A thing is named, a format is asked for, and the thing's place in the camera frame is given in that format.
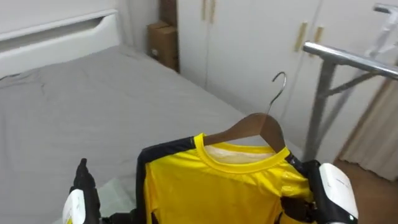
clothing rack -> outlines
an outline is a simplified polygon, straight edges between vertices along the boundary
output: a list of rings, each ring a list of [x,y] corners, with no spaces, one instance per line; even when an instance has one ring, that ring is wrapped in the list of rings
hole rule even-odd
[[[398,15],[397,6],[376,4],[374,10],[378,12],[389,13],[395,16]],[[386,39],[386,34],[382,34],[379,40],[380,39]],[[340,112],[340,109],[345,103],[346,98],[349,96],[349,94],[345,95],[345,98],[342,99],[342,104],[337,104],[337,110],[334,110],[334,113],[332,113],[329,119],[326,120],[324,125],[321,126],[321,121],[323,118],[323,113],[325,112],[325,106],[328,97],[348,90],[376,75],[398,81],[398,67],[386,65],[384,63],[374,60],[373,58],[363,57],[360,55],[352,54],[345,50],[336,49],[334,47],[327,47],[312,42],[304,43],[303,50],[310,54],[317,55],[323,60],[318,80],[317,91],[315,93],[315,99],[313,102],[310,126],[305,142],[304,160],[309,161],[316,157],[318,148],[322,143],[322,139],[324,138],[327,129],[337,117],[338,112]],[[357,75],[351,81],[331,89],[331,83],[337,65],[349,65],[351,67],[366,71],[367,73],[365,73],[364,75]]]

navy blue trim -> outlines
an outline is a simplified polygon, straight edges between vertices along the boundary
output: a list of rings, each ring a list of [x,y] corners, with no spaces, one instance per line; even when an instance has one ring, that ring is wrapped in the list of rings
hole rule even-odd
[[[176,154],[178,152],[187,151],[195,148],[193,137],[174,140],[155,146],[147,147],[141,151],[137,160],[137,176],[136,176],[136,200],[137,208],[134,212],[134,219],[138,224],[146,224],[146,205],[144,197],[144,181],[146,177],[145,165],[156,159]]]

cardboard box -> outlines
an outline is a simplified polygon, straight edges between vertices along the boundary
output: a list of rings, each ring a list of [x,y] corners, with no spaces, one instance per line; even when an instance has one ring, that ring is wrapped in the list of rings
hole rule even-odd
[[[177,27],[177,0],[160,0],[159,9],[160,20]]]
[[[162,21],[148,25],[148,45],[151,57],[178,71],[178,39],[175,27]]]

white wall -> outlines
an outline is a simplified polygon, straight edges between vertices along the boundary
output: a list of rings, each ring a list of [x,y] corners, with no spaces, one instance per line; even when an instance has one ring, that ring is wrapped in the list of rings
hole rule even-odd
[[[159,20],[159,0],[130,0],[129,8],[134,46],[146,52],[147,25]]]
[[[0,34],[114,7],[115,0],[2,0]]]

white wardrobe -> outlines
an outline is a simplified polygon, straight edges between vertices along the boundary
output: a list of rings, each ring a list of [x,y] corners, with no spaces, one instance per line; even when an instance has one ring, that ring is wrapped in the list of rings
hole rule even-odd
[[[396,0],[380,0],[398,4]],[[375,0],[179,0],[181,75],[233,107],[265,111],[272,106],[285,137],[304,147],[321,60],[301,50],[305,40],[363,54],[387,19],[373,11]],[[386,56],[383,61],[394,57]],[[354,69],[339,67],[334,84],[349,80]],[[365,111],[382,78],[356,88],[321,145],[317,159],[332,162]]]

